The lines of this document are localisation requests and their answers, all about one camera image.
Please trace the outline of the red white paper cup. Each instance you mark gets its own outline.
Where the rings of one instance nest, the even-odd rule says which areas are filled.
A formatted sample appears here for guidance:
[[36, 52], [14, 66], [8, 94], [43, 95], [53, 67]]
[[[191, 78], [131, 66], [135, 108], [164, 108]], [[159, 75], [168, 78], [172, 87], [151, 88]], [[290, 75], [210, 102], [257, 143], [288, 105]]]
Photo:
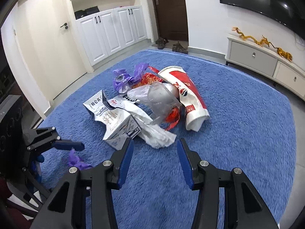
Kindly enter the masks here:
[[158, 76], [178, 89], [180, 103], [185, 107], [186, 130], [198, 132], [210, 115], [193, 81], [179, 66], [165, 67]]

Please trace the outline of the left brown shoe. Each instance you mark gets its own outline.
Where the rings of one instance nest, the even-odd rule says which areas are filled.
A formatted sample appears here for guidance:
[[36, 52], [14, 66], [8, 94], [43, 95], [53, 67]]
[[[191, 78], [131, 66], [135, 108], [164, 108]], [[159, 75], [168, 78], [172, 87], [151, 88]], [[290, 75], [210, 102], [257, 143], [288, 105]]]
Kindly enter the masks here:
[[169, 41], [166, 38], [159, 37], [153, 46], [157, 47], [157, 49], [162, 50], [165, 48], [166, 44]]

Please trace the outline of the brown entrance door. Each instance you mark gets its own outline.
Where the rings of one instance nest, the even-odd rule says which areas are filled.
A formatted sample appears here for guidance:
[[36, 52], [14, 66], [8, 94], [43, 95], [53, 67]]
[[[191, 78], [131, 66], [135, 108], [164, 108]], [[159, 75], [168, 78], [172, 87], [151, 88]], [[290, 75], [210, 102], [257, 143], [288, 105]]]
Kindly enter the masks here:
[[153, 0], [158, 34], [162, 38], [188, 41], [185, 0]]

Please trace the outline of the clear plastic cup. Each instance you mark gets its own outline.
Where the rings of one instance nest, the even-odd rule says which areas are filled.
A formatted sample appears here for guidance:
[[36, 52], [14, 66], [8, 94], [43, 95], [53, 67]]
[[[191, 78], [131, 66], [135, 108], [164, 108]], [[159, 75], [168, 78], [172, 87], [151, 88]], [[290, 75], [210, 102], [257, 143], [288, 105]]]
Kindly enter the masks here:
[[177, 123], [180, 119], [181, 103], [179, 90], [170, 83], [154, 82], [147, 94], [148, 106], [152, 110], [152, 123]]

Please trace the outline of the white wall cabinet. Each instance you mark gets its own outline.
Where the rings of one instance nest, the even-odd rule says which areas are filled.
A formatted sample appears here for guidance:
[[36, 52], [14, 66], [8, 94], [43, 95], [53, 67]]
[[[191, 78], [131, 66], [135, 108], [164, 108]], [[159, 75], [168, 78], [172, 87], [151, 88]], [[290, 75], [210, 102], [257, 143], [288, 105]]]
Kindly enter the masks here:
[[[141, 0], [67, 0], [81, 56], [92, 68], [127, 47], [148, 39]], [[75, 19], [75, 12], [99, 12]]]

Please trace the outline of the black device on cabinet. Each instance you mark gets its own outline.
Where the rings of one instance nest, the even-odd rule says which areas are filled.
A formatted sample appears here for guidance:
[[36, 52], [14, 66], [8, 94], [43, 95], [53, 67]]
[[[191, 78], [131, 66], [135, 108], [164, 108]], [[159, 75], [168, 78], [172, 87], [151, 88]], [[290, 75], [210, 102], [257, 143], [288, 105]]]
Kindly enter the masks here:
[[78, 20], [78, 19], [86, 17], [88, 15], [98, 13], [99, 11], [100, 10], [97, 6], [91, 7], [91, 8], [88, 8], [88, 9], [84, 9], [84, 10], [78, 10], [78, 11], [75, 12], [75, 19]]

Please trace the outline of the white printed carton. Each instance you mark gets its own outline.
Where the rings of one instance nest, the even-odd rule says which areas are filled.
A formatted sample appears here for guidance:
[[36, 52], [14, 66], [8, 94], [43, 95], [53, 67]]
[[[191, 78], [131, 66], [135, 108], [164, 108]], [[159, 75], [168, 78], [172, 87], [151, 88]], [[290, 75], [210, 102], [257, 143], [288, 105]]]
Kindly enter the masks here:
[[109, 105], [103, 90], [90, 97], [83, 105], [96, 122], [105, 125], [102, 140], [115, 150], [121, 150], [127, 138], [133, 139], [141, 132], [141, 127], [128, 111]]

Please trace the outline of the small purple wrapper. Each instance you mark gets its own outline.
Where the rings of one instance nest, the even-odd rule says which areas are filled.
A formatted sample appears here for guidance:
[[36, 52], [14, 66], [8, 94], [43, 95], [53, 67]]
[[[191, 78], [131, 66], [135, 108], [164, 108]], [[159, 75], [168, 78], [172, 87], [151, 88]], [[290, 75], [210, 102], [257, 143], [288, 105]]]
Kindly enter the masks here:
[[92, 165], [84, 162], [83, 159], [76, 154], [75, 149], [72, 149], [68, 154], [68, 167], [76, 167], [80, 171], [93, 168]]

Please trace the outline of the white plastic bag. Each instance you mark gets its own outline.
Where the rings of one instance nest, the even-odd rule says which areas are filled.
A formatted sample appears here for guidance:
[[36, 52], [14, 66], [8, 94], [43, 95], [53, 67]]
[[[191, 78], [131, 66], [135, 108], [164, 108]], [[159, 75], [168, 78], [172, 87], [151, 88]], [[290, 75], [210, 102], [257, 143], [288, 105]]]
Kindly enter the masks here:
[[173, 134], [153, 122], [153, 119], [139, 106], [139, 98], [144, 98], [147, 94], [150, 85], [144, 85], [136, 88], [136, 91], [128, 91], [126, 94], [117, 95], [108, 100], [110, 106], [114, 108], [124, 109], [129, 112], [136, 122], [141, 127], [141, 132], [138, 136], [143, 139], [146, 144], [152, 148], [158, 149], [169, 147], [176, 139], [176, 134]]

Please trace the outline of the brown shoe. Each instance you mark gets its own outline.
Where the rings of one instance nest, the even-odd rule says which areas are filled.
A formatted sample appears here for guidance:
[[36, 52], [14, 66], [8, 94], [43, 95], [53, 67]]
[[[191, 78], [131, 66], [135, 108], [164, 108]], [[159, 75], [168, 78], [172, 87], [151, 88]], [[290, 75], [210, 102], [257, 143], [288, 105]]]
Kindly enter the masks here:
[[180, 42], [177, 42], [176, 44], [173, 44], [172, 46], [172, 51], [177, 52], [177, 53], [182, 53], [182, 54], [188, 54], [188, 50], [185, 49]]
[[153, 46], [157, 47], [157, 49], [162, 50], [165, 48], [166, 44], [169, 41], [166, 38], [159, 37]]

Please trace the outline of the red snack wrapper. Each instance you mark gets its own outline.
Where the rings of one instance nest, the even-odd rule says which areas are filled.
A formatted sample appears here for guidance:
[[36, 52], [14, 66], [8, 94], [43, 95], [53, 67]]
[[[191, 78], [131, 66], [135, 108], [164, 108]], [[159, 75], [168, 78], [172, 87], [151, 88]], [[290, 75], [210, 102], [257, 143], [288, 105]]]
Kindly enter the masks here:
[[152, 66], [148, 66], [148, 69], [152, 71], [152, 73], [150, 72], [146, 72], [142, 75], [142, 78], [141, 80], [134, 84], [132, 86], [132, 88], [137, 88], [137, 87], [140, 87], [140, 86], [144, 86], [144, 85], [151, 85], [152, 83], [154, 82], [160, 82], [160, 83], [163, 83], [164, 80], [161, 79], [160, 77], [156, 76], [156, 74], [159, 72], [158, 69], [152, 67]]

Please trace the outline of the white TV console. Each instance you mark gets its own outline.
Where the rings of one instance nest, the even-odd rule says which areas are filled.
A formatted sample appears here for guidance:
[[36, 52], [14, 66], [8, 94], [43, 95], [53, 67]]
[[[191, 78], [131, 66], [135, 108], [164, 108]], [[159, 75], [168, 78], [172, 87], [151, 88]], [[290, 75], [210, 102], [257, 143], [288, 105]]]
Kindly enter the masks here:
[[228, 35], [225, 60], [261, 74], [304, 99], [304, 70], [266, 47]]

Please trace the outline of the golden tiger figurine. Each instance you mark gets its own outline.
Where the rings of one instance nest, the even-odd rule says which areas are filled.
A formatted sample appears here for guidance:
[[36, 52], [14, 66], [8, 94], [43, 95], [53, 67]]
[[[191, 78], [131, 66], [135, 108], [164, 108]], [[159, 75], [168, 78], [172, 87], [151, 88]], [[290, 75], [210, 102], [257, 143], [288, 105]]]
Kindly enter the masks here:
[[285, 58], [286, 60], [292, 62], [293, 61], [293, 56], [291, 53], [284, 51], [282, 48], [280, 47], [275, 47], [271, 42], [269, 43], [270, 45], [272, 45], [272, 47], [274, 49], [276, 49], [277, 54], [283, 58]]

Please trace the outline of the golden dragon figurine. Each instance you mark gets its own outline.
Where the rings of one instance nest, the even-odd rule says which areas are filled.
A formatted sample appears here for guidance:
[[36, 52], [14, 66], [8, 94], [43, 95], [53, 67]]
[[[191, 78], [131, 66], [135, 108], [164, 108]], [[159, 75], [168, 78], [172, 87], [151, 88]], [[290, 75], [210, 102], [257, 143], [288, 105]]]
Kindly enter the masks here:
[[240, 31], [240, 29], [238, 27], [232, 27], [232, 31], [235, 31], [238, 35], [239, 38], [241, 38], [242, 40], [248, 40], [251, 39], [253, 40], [253, 42], [259, 46], [264, 46], [267, 45], [268, 47], [270, 47], [270, 41], [264, 37], [263, 35], [261, 36], [260, 40], [257, 40], [256, 38], [254, 38], [251, 35], [245, 35], [242, 31]]

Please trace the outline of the white interior door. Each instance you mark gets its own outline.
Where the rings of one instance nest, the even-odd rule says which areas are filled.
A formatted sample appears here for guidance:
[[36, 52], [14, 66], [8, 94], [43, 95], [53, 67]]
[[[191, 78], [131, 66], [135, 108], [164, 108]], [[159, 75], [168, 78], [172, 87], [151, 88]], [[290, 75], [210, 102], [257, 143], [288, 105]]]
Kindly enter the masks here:
[[21, 0], [14, 19], [24, 60], [48, 101], [86, 73], [66, 0]]

